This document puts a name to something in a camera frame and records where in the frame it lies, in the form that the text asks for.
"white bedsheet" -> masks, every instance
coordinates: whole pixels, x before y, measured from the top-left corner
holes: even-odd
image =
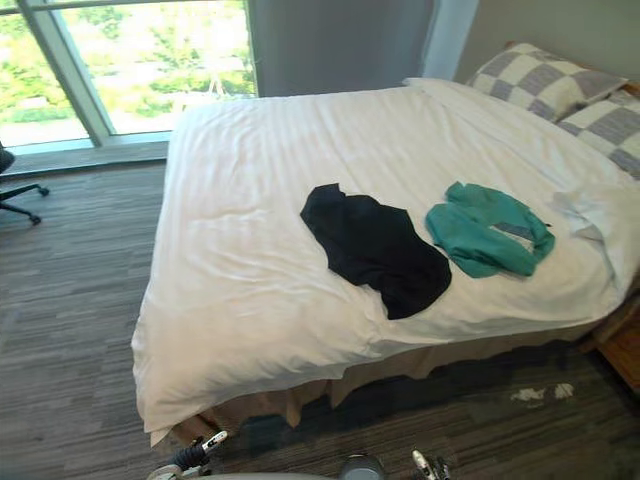
[[[419,346],[587,323],[620,303],[638,265],[630,177],[529,112],[462,85],[411,83],[230,102],[184,116],[169,146],[132,340],[138,409],[152,443],[239,395],[339,378],[346,367]],[[339,182],[347,193],[407,209],[431,243],[425,214],[455,181],[528,204],[552,225],[556,246],[527,279],[473,279],[451,263],[449,289],[403,320],[387,320],[376,291],[329,271],[299,217],[313,187]],[[626,240],[612,242],[614,256],[631,262],[622,272],[602,243],[572,235],[566,213],[552,206],[557,192],[596,184],[629,202],[616,220]]]

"tan bed skirt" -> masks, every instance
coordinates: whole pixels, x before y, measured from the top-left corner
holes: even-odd
[[[353,390],[375,380],[398,375],[420,379],[436,367],[460,360],[479,360],[517,347],[542,345],[552,340],[573,341],[592,330],[597,323],[410,350],[378,362],[350,367],[338,380],[317,380],[288,390],[231,399],[179,423],[171,430],[171,436],[181,443],[190,443],[194,438],[207,438],[220,430],[228,430],[233,434],[248,418],[271,414],[281,415],[289,425],[295,427],[300,422],[302,407],[323,395],[328,395],[331,406],[336,407]]]

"floor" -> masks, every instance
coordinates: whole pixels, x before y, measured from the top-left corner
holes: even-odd
[[[0,211],[0,477],[142,479],[165,461],[142,431],[129,349],[163,173],[42,180],[50,196],[13,200],[43,217],[36,227]],[[559,384],[572,395],[556,395]],[[527,392],[540,398],[519,399]],[[409,479],[418,448],[445,457],[454,479],[632,479],[638,413],[597,355],[557,342],[378,382],[335,411],[320,399],[296,429],[254,419],[214,463],[335,477],[348,455],[368,452],[392,480]]]

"teal shirt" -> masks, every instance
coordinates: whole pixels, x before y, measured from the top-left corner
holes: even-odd
[[[435,244],[471,277],[499,270],[532,275],[553,249],[555,237],[545,224],[506,193],[456,182],[446,198],[429,211],[426,226]]]

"pillow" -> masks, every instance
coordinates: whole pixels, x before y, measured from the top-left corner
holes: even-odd
[[[640,100],[618,90],[558,126],[599,150],[640,180]]]
[[[519,43],[480,67],[467,85],[557,122],[625,83]]]

